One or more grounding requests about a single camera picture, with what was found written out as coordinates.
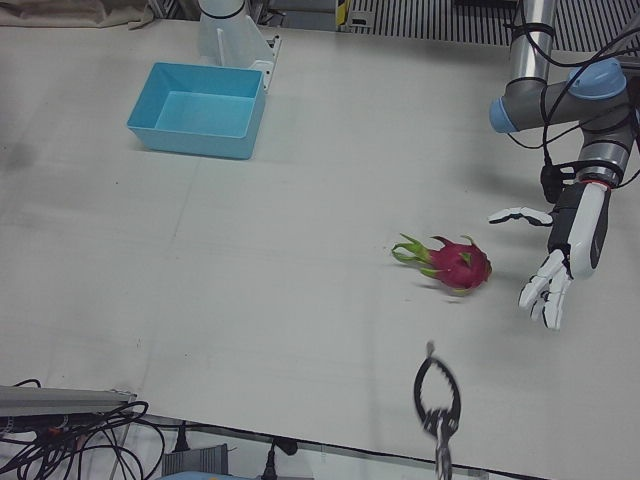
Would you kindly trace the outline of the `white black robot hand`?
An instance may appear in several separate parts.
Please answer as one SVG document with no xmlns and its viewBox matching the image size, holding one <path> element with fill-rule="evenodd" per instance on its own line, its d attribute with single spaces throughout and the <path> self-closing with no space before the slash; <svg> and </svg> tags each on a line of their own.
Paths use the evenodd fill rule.
<svg viewBox="0 0 640 480">
<path fill-rule="evenodd" d="M 519 306 L 533 321 L 558 331 L 567 291 L 575 280 L 591 277 L 597 268 L 608 228 L 611 188 L 599 181 L 566 187 L 551 212 L 510 207 L 488 217 L 491 224 L 525 220 L 551 229 L 547 256 L 519 294 Z"/>
</svg>

